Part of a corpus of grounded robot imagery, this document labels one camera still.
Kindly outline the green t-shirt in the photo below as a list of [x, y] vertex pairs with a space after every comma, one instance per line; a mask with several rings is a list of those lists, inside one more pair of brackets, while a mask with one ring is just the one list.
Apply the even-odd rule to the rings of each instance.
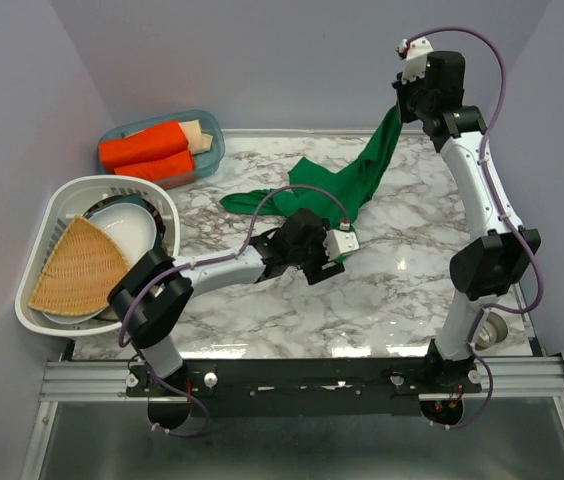
[[220, 200], [234, 214], [290, 217], [305, 208], [332, 226], [351, 225], [359, 210], [374, 196], [388, 169], [402, 130], [398, 109], [392, 107], [358, 157], [332, 172], [301, 158], [288, 172], [288, 184], [277, 189], [233, 193]]

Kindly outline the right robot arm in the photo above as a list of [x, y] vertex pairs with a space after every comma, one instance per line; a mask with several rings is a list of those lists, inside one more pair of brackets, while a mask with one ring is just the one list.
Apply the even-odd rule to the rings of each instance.
[[469, 226], [469, 244], [449, 264], [455, 289], [450, 311], [421, 370], [424, 384], [442, 392], [470, 370], [482, 319], [519, 282], [541, 237], [511, 207], [490, 155], [483, 115], [464, 102], [463, 55], [436, 50], [424, 37], [406, 41], [399, 55], [405, 67], [393, 87], [400, 120], [422, 122], [455, 180]]

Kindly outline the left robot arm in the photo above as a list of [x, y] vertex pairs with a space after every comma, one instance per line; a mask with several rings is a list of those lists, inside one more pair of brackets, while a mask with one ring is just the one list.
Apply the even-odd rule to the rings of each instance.
[[184, 361], [172, 330], [187, 303], [232, 285], [275, 279], [294, 267], [310, 285], [344, 271], [341, 260], [360, 245], [346, 224], [300, 209], [276, 228], [253, 236], [237, 250], [218, 256], [175, 259], [163, 250], [146, 252], [112, 288], [108, 302], [122, 322], [119, 340], [129, 341], [151, 369], [149, 382], [163, 395], [176, 393]]

